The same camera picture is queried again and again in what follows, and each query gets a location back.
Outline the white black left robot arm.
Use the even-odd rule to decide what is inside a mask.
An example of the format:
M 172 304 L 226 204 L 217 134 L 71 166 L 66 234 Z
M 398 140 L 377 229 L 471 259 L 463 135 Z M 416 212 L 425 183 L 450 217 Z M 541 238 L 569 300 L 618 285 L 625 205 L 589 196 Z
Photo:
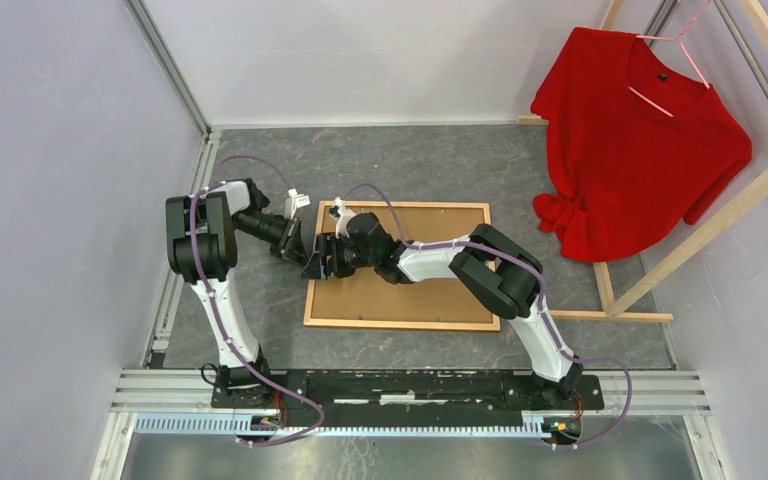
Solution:
M 171 197 L 164 205 L 168 263 L 202 302 L 217 343 L 219 364 L 210 384 L 255 408 L 272 399 L 274 381 L 234 286 L 236 233 L 267 243 L 278 259 L 305 266 L 309 257 L 297 212 L 310 205 L 310 198 L 294 188 L 287 195 L 282 215 L 266 213 L 270 200 L 244 178 Z

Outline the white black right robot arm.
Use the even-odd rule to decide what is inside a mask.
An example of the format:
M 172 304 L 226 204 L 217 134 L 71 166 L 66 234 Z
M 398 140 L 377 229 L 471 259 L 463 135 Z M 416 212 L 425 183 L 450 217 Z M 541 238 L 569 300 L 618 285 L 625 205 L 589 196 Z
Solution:
M 315 238 L 303 278 L 346 278 L 370 268 L 393 285 L 457 279 L 486 310 L 511 324 L 545 405 L 562 408 L 577 396 L 582 363 L 549 311 L 542 267 L 501 231 L 482 223 L 467 235 L 427 243 L 395 239 L 371 212 L 334 205 L 329 214 L 336 230 Z

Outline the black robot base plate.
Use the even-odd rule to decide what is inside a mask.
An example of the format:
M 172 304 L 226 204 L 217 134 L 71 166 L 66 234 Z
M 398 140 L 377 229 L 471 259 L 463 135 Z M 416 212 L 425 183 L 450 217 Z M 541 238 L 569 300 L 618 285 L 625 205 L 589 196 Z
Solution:
M 273 370 L 267 392 L 222 395 L 217 409 L 271 409 L 280 425 L 308 427 L 519 426 L 524 412 L 574 415 L 605 407 L 599 379 L 584 375 L 562 398 L 530 371 Z

